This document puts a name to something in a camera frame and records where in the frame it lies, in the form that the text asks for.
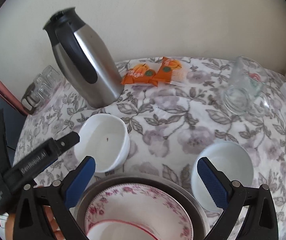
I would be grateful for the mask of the person's left hand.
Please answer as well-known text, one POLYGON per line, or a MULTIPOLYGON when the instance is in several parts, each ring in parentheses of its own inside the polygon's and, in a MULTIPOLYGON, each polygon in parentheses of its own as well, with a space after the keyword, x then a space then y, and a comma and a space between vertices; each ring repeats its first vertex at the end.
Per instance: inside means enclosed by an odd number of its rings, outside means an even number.
POLYGON ((23 190, 5 224, 6 239, 65 239, 42 187, 23 190))

